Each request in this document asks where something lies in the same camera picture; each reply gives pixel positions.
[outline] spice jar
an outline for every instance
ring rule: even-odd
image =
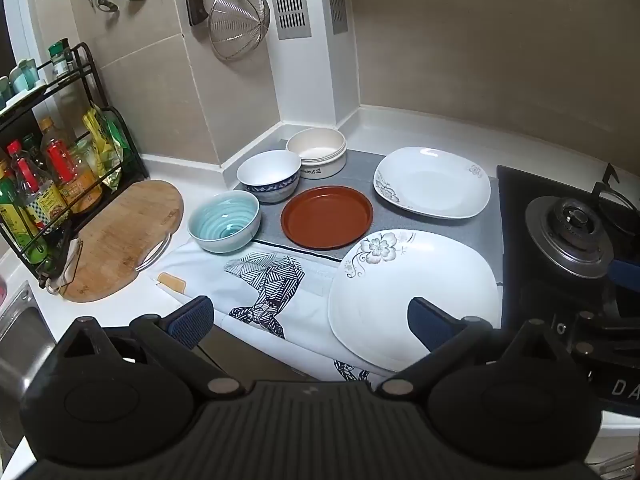
[[[53,75],[56,79],[69,72],[69,65],[66,62],[65,47],[62,41],[54,43],[49,47],[49,56],[53,65]]]

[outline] sauce bottle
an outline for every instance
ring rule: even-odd
[[[15,243],[21,249],[25,248],[31,239],[38,234],[27,212],[20,206],[18,193],[14,183],[0,167],[0,216]],[[47,243],[44,238],[38,238],[25,253],[25,257],[32,264],[39,264],[47,257]]]
[[[43,171],[47,171],[47,163],[36,145],[36,139],[33,134],[27,134],[22,138],[22,147],[25,152],[29,153],[31,160],[38,168]]]
[[[66,203],[71,204],[78,196],[95,184],[95,175],[89,165],[80,158],[73,158],[62,140],[54,140],[46,147],[51,173],[56,178],[58,189]],[[74,213],[83,213],[100,202],[102,187],[94,187],[88,194],[71,206]]]
[[[19,140],[14,140],[7,147],[13,159],[13,167],[18,180],[18,195],[38,229],[42,229],[66,208],[65,200],[54,186],[53,179],[46,171],[39,170],[22,150]],[[58,229],[69,216],[67,211],[45,234]]]

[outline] white towel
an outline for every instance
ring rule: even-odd
[[[186,282],[185,295],[208,296],[216,325],[319,380],[367,380],[392,373],[363,361],[336,338],[327,317],[338,263],[252,242],[232,254],[212,254],[190,240],[145,271]]]

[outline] stainless steel sink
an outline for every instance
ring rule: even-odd
[[[24,282],[0,312],[0,472],[24,436],[20,399],[55,345],[31,287]]]

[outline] white bowl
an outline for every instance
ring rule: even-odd
[[[236,177],[260,202],[272,204],[291,196],[300,180],[300,157],[286,150],[258,153],[244,161]]]
[[[344,165],[347,163],[347,147],[337,153],[334,158],[323,162],[316,163],[302,163],[300,168],[300,176],[302,178],[308,178],[309,180],[319,180],[320,178],[327,178],[338,173]]]
[[[287,141],[287,151],[297,153],[303,163],[330,160],[346,146],[344,135],[331,128],[302,130]]]
[[[237,251],[260,227],[260,204],[246,191],[220,193],[191,213],[188,227],[189,234],[206,251]]]

